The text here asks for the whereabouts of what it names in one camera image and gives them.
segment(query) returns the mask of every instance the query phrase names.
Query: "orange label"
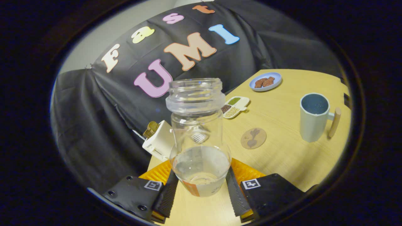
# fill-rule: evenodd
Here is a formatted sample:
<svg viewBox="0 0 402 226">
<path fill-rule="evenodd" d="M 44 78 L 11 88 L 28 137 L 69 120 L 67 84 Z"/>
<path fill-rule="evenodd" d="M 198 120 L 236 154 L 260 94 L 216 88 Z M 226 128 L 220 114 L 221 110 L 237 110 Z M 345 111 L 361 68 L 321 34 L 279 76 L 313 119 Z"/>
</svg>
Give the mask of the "orange label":
<svg viewBox="0 0 402 226">
<path fill-rule="evenodd" d="M 198 196 L 198 197 L 200 196 L 200 194 L 198 193 L 198 189 L 197 189 L 197 186 L 196 186 L 196 185 L 187 183 L 187 182 L 185 182 L 185 181 L 182 181 L 182 182 L 183 182 L 184 186 L 186 186 L 187 190 L 188 190 L 192 195 L 195 195 L 195 196 Z"/>
</svg>

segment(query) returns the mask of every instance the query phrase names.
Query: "blue letter i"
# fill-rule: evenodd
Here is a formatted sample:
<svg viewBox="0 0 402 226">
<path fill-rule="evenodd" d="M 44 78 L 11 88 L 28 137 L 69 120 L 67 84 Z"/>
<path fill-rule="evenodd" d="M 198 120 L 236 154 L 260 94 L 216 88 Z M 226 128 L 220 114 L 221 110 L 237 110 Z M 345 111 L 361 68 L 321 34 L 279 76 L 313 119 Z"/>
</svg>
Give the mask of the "blue letter i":
<svg viewBox="0 0 402 226">
<path fill-rule="evenodd" d="M 222 38 L 225 39 L 225 44 L 226 44 L 226 45 L 233 44 L 233 43 L 235 43 L 235 42 L 237 42 L 237 41 L 240 40 L 239 37 L 236 37 L 236 36 L 232 35 L 229 31 L 227 31 L 226 29 L 224 29 L 224 26 L 221 25 L 221 24 L 212 26 L 212 27 L 210 27 L 208 30 L 214 31 L 214 32 L 216 32 L 217 34 L 219 34 L 220 36 L 222 36 Z"/>
</svg>

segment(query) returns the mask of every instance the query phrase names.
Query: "blue plate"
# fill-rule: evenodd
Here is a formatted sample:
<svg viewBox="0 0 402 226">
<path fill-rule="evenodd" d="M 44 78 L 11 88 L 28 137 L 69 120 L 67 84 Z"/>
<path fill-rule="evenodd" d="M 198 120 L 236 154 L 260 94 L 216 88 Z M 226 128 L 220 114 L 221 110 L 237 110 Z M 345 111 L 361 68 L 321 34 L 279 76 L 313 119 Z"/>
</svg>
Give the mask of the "blue plate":
<svg viewBox="0 0 402 226">
<path fill-rule="evenodd" d="M 255 87 L 255 82 L 262 79 L 262 78 L 269 78 L 269 77 L 274 77 L 274 84 L 266 87 L 261 87 L 261 88 L 254 88 Z M 262 75 L 259 75 L 255 77 L 253 80 L 251 80 L 249 86 L 252 90 L 257 91 L 257 92 L 262 92 L 262 91 L 267 91 L 270 89 L 273 89 L 277 87 L 282 81 L 282 76 L 279 73 L 276 72 L 268 72 Z"/>
</svg>

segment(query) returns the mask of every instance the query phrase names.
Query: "white mug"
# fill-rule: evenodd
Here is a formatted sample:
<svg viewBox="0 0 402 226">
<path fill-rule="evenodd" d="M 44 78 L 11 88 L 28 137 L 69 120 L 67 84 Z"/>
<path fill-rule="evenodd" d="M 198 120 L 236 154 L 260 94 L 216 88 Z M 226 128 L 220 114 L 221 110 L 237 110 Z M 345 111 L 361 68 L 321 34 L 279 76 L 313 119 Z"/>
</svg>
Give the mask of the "white mug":
<svg viewBox="0 0 402 226">
<path fill-rule="evenodd" d="M 329 112 L 328 99 L 319 93 L 308 93 L 300 99 L 300 135 L 307 142 L 317 141 L 325 130 L 327 120 L 332 120 L 332 126 L 328 133 L 331 138 L 338 127 L 340 108 L 335 109 L 335 114 Z"/>
</svg>

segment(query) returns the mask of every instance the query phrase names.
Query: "pink letter u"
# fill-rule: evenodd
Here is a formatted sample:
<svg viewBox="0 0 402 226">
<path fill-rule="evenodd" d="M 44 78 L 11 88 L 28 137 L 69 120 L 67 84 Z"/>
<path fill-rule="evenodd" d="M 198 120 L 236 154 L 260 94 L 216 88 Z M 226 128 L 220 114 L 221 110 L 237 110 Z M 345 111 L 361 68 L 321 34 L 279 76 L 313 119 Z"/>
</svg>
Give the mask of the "pink letter u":
<svg viewBox="0 0 402 226">
<path fill-rule="evenodd" d="M 163 96 L 163 94 L 169 90 L 169 83 L 173 81 L 172 76 L 162 67 L 160 59 L 153 61 L 148 66 L 148 70 L 154 70 L 163 79 L 163 84 L 160 87 L 154 86 L 154 84 L 146 78 L 147 74 L 143 72 L 134 80 L 134 85 L 139 86 L 150 97 L 156 98 Z"/>
</svg>

